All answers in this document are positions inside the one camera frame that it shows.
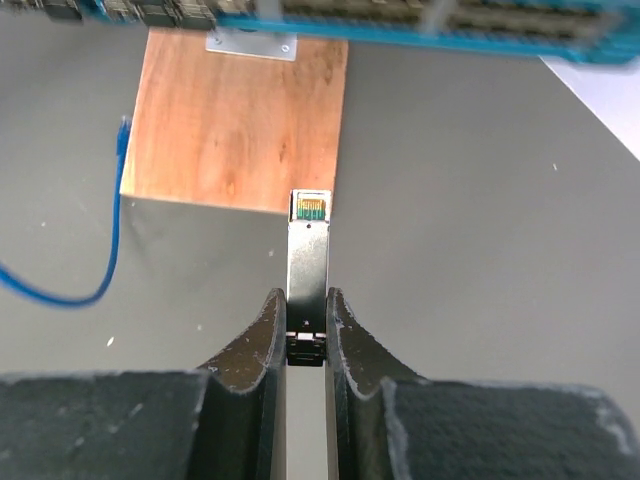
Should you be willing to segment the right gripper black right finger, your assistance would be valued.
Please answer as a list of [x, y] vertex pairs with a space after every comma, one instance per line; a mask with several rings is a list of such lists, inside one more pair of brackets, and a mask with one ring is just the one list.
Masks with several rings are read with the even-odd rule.
[[329, 291], [332, 479], [635, 479], [639, 440], [602, 390], [429, 380], [394, 357]]

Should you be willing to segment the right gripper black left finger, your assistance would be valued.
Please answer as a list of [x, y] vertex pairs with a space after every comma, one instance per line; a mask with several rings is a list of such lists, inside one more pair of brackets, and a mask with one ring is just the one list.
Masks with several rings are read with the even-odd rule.
[[285, 314], [254, 322], [192, 370], [1, 378], [5, 479], [282, 479]]

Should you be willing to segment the silver transceiver module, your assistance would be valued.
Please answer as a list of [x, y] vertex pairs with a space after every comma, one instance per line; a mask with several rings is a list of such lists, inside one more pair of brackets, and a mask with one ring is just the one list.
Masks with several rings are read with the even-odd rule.
[[291, 366], [321, 367], [326, 357], [331, 208], [329, 190], [291, 191], [286, 276], [286, 351]]

